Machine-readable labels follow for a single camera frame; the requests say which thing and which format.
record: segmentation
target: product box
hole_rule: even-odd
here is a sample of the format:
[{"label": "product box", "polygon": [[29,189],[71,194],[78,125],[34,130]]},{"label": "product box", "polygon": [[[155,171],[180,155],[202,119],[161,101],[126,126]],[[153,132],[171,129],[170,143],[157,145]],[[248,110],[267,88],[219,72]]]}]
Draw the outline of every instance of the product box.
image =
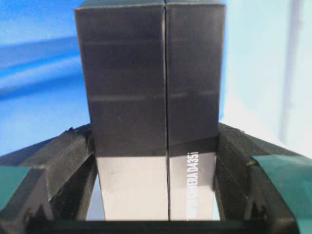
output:
[{"label": "product box", "polygon": [[225,6],[166,0],[170,219],[212,219]]},{"label": "product box", "polygon": [[165,3],[75,10],[106,220],[168,220]]}]

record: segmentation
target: black box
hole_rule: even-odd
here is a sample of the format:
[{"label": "black box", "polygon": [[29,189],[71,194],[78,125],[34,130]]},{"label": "black box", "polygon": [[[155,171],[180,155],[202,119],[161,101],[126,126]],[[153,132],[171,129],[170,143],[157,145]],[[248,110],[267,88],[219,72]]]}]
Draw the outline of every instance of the black box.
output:
[{"label": "black box", "polygon": [[166,220],[165,4],[87,0],[75,15],[105,218]]},{"label": "black box", "polygon": [[166,1],[171,220],[212,218],[225,6]]}]

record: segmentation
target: box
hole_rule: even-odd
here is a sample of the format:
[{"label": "box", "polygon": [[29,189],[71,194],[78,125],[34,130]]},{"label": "box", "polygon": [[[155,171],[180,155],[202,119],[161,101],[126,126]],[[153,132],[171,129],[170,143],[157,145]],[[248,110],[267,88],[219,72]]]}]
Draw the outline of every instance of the box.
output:
[{"label": "box", "polygon": [[170,219],[212,219],[225,6],[166,1]]},{"label": "box", "polygon": [[75,10],[106,220],[168,220],[165,4]]}]

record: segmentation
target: cardboard box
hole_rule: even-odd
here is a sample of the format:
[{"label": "cardboard box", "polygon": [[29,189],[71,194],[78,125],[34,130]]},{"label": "cardboard box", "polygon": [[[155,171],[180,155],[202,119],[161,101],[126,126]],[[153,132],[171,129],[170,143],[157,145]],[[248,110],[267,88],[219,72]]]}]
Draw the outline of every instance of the cardboard box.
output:
[{"label": "cardboard box", "polygon": [[75,10],[106,220],[168,220],[165,4]]},{"label": "cardboard box", "polygon": [[166,1],[170,219],[212,219],[225,6]]}]

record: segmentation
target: green tape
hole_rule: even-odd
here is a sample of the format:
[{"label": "green tape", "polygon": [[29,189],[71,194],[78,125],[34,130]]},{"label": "green tape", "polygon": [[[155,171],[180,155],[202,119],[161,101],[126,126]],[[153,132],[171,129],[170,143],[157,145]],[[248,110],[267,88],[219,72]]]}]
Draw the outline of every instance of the green tape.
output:
[{"label": "green tape", "polygon": [[2,210],[29,172],[30,167],[0,166],[0,210]]},{"label": "green tape", "polygon": [[312,233],[312,160],[304,156],[254,156],[295,216],[301,234]]}]

